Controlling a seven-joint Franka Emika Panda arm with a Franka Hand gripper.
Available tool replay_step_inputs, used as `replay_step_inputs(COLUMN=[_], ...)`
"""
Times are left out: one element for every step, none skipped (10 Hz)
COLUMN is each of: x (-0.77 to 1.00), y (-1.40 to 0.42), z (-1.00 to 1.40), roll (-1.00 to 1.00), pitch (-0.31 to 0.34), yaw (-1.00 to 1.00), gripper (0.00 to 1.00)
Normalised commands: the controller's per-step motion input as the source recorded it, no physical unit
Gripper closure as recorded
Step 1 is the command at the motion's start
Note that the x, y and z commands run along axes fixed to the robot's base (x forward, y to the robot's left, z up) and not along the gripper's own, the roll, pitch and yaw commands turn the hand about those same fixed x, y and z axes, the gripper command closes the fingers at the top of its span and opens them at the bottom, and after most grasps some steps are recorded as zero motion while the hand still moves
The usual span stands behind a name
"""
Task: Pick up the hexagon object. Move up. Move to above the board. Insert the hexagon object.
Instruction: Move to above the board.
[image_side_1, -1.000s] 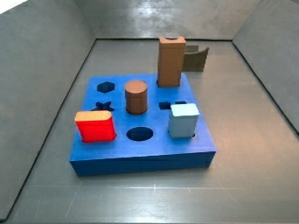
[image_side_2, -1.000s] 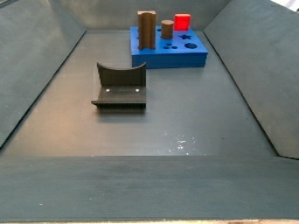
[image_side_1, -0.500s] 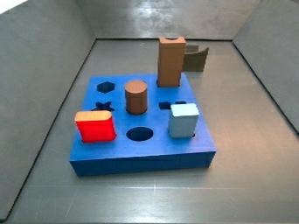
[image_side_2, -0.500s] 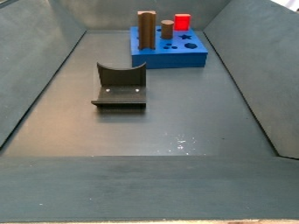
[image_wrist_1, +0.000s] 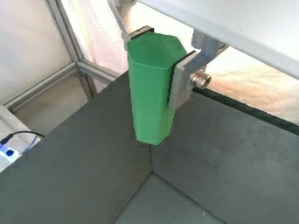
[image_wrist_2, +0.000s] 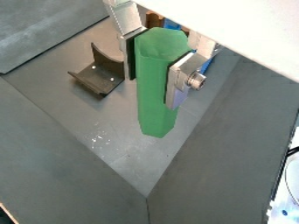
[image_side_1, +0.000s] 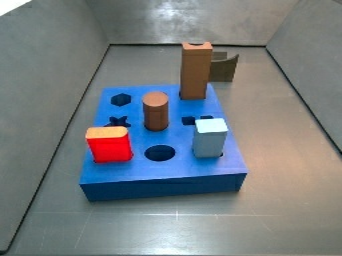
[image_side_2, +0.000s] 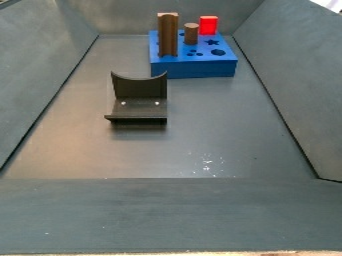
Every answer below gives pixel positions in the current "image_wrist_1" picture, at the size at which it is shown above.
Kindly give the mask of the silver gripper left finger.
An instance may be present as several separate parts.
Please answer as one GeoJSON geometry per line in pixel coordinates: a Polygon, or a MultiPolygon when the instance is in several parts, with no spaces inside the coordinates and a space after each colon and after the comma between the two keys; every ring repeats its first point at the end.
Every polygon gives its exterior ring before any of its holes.
{"type": "Polygon", "coordinates": [[[108,7],[112,11],[124,41],[124,48],[128,42],[147,32],[154,32],[155,28],[150,25],[138,27],[134,20],[134,9],[136,0],[107,0],[108,7]]]}

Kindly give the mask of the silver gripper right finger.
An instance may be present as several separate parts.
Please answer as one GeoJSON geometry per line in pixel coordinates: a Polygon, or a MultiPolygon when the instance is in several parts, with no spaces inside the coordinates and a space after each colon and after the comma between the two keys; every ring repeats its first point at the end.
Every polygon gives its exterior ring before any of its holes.
{"type": "Polygon", "coordinates": [[[204,89],[211,83],[206,74],[207,65],[230,47],[223,42],[195,30],[191,38],[191,51],[174,65],[172,85],[168,106],[178,109],[191,98],[192,89],[204,89]]]}

